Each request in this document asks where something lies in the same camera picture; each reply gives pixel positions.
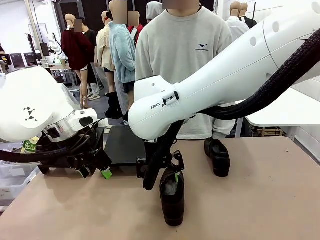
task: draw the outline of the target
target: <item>gray pants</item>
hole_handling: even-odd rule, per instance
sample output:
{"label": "gray pants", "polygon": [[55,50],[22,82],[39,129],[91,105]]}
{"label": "gray pants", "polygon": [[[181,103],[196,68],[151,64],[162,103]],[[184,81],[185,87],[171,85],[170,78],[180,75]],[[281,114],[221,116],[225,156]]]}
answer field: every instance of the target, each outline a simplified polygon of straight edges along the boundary
{"label": "gray pants", "polygon": [[116,71],[114,71],[114,83],[122,114],[125,115],[129,109],[128,95],[125,94],[124,85],[119,81]]}
{"label": "gray pants", "polygon": [[105,73],[105,70],[102,67],[96,67],[95,71],[98,74],[98,77],[101,80],[101,83],[103,84],[104,89],[108,93],[109,92],[109,83],[108,83],[108,79],[107,79],[107,75]]}

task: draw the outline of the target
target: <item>beige tabletop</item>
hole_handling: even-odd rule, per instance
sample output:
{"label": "beige tabletop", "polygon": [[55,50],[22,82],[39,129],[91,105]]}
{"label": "beige tabletop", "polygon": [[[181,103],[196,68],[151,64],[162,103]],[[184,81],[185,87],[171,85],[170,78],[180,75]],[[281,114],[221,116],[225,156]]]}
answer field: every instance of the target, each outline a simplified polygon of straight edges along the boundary
{"label": "beige tabletop", "polygon": [[57,71],[57,70],[72,70],[72,69],[69,67],[69,63],[67,63],[66,66],[62,66],[62,65],[51,66],[50,70]]}
{"label": "beige tabletop", "polygon": [[1,240],[315,240],[320,167],[284,137],[225,139],[229,176],[213,174],[202,141],[180,141],[185,215],[166,225],[159,180],[53,171],[38,175],[0,217]]}

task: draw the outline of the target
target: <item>table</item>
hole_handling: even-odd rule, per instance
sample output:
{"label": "table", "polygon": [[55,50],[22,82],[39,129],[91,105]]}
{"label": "table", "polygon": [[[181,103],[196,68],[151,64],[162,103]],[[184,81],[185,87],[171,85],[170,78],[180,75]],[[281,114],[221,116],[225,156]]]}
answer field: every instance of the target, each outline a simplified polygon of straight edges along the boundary
{"label": "table", "polygon": [[54,77],[63,77],[63,80],[67,83],[72,83],[72,89],[79,90],[77,86],[77,74],[75,71],[73,71],[69,64],[66,64],[66,66],[62,65],[55,65],[51,66],[50,70],[52,72],[52,75]]}
{"label": "table", "polygon": [[[269,106],[245,118],[255,127],[289,127],[287,137],[293,141],[298,127],[320,125],[320,102],[289,88]],[[236,138],[241,135],[242,125],[243,118],[239,118]]]}
{"label": "table", "polygon": [[159,179],[62,170],[38,175],[0,217],[1,240],[318,239],[320,167],[286,137],[224,139],[229,176],[213,174],[203,141],[179,141],[185,161],[185,214],[166,225]]}

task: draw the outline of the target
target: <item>black leather shoe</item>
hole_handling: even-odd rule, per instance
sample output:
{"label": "black leather shoe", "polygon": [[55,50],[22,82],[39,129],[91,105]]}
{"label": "black leather shoe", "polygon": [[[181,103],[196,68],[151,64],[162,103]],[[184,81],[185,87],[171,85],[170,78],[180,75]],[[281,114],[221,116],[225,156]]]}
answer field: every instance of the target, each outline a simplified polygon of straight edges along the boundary
{"label": "black leather shoe", "polygon": [[164,171],[160,181],[160,197],[166,224],[172,227],[181,225],[185,213],[185,180],[182,172],[176,177],[171,168]]}
{"label": "black leather shoe", "polygon": [[220,178],[227,177],[231,163],[226,146],[219,140],[208,138],[204,141],[204,151],[212,160],[213,173]]}
{"label": "black leather shoe", "polygon": [[123,115],[120,109],[117,92],[110,92],[106,94],[106,96],[109,98],[109,109],[105,112],[105,116],[108,119],[120,119]]}

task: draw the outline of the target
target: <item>transparent plastic bin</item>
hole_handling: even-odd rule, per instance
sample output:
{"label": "transparent plastic bin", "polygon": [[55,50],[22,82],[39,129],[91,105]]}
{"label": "transparent plastic bin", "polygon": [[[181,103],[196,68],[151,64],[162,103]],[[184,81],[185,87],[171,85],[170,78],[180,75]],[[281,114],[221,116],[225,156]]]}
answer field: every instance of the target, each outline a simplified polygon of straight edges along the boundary
{"label": "transparent plastic bin", "polygon": [[40,172],[38,163],[0,165],[0,206],[9,206]]}

